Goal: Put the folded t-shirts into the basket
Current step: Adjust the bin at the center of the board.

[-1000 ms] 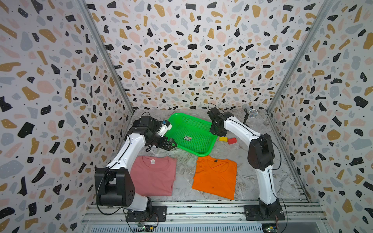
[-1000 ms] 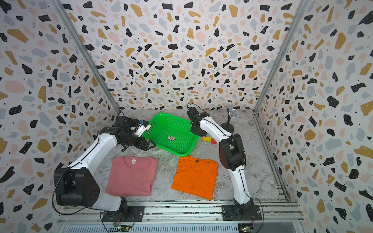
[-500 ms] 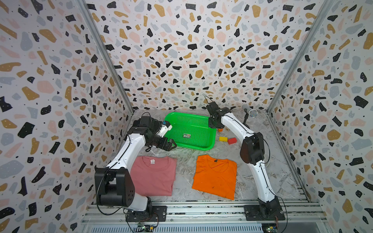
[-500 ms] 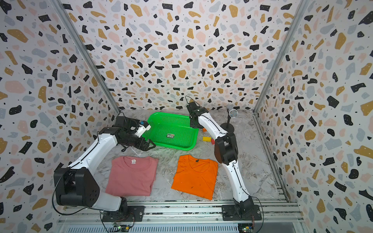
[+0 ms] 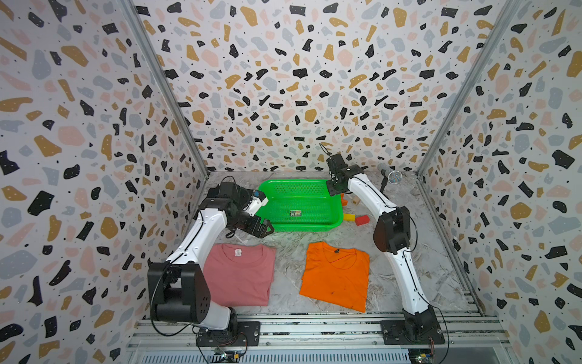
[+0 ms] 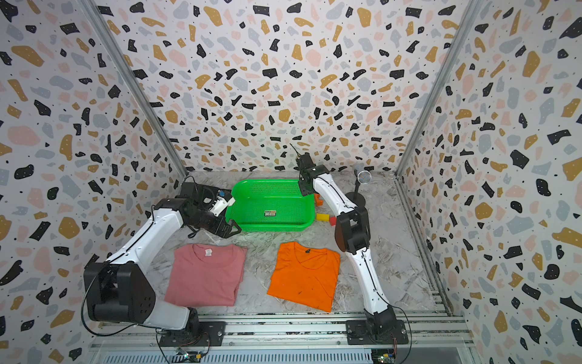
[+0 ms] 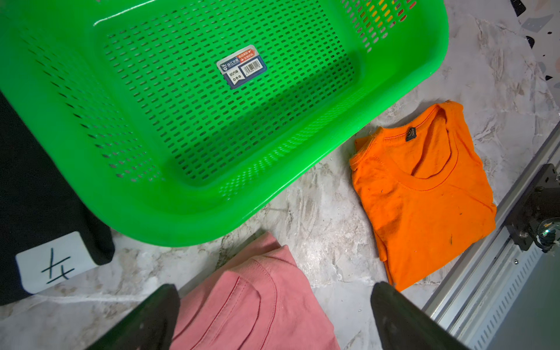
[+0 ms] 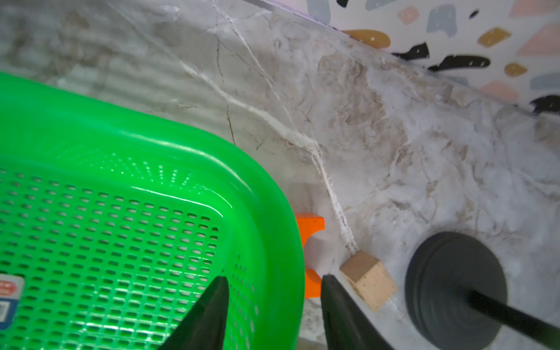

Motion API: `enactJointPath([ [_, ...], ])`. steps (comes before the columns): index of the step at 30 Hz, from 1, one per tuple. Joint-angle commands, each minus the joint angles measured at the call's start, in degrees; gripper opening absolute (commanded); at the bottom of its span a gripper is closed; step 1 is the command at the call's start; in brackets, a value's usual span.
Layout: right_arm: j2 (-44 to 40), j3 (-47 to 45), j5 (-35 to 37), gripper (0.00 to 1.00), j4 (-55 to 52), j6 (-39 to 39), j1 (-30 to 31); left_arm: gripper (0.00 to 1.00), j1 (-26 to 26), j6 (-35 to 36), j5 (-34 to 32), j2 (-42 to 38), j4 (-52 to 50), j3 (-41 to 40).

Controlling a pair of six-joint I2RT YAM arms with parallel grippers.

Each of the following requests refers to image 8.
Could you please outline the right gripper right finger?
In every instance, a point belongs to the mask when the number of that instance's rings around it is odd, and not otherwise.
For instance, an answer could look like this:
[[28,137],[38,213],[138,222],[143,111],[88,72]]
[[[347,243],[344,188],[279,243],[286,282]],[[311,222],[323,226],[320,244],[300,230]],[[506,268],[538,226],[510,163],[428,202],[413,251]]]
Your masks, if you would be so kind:
[[321,289],[329,349],[392,349],[334,275],[322,278]]

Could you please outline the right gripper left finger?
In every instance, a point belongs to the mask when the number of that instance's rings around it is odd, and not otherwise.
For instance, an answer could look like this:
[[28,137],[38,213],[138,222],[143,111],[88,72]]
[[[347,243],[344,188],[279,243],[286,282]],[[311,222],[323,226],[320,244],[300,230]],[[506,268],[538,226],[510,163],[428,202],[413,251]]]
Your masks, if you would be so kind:
[[214,278],[159,349],[223,349],[229,295],[227,278]]

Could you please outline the green plastic basket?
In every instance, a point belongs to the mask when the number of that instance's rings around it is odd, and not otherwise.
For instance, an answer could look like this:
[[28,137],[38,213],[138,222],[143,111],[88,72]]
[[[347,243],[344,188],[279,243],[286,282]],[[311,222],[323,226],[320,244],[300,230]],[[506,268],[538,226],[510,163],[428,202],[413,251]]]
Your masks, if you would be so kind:
[[1,75],[1,348],[158,349],[219,281],[224,349],[294,349],[280,187],[209,132]]

